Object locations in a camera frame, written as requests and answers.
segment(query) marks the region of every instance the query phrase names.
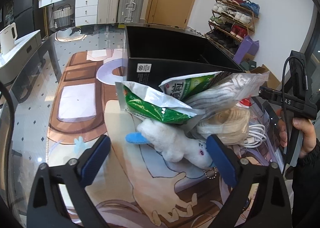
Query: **blue plush ear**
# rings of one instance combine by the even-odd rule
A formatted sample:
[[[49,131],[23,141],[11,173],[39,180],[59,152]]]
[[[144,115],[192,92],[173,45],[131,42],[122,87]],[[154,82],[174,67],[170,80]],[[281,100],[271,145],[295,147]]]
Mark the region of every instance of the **blue plush ear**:
[[[125,140],[132,144],[150,144],[150,142],[142,136],[140,132],[134,132],[126,135]]]

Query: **white cabinet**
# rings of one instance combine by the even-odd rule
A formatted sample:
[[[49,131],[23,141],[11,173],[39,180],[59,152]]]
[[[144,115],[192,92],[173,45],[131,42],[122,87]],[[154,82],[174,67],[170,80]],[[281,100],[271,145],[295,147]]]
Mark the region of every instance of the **white cabinet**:
[[[76,17],[76,26],[94,25],[97,23],[97,15]]]
[[[98,13],[98,6],[97,5],[76,8],[76,18],[82,17],[82,16],[96,15],[97,13]]]
[[[92,5],[98,5],[98,0],[76,0],[76,8]]]
[[[98,0],[76,0],[76,26],[97,23]]]

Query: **drawer handle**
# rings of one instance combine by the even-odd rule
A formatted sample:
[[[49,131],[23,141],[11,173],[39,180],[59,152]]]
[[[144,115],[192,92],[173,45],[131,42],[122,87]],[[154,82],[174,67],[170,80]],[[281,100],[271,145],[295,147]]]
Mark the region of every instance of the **drawer handle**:
[[[27,53],[30,53],[31,50],[32,50],[32,46],[30,45],[30,46],[27,48]]]

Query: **blue gripper pad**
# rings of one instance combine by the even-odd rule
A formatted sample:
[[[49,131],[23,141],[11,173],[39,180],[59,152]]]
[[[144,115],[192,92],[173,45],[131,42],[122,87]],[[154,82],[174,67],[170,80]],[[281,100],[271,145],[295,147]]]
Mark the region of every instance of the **blue gripper pad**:
[[[126,135],[125,140],[131,144],[150,144],[149,140],[147,140],[140,132],[133,132]]]
[[[227,148],[216,135],[207,138],[207,151],[224,182],[231,187],[235,187],[237,176],[240,173],[236,154]]]
[[[92,148],[85,150],[79,158],[79,161],[85,160],[86,156],[89,155],[80,169],[80,186],[83,188],[92,184],[111,149],[111,141],[108,136],[102,135],[96,143],[97,145],[94,144]]]

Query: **wicker basket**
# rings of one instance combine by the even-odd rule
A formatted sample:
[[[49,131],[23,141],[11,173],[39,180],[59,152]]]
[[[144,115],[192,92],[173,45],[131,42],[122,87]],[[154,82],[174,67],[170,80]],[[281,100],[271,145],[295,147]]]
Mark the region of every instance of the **wicker basket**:
[[[73,26],[75,18],[75,10],[68,4],[69,7],[59,7],[53,12],[54,28],[61,30]]]

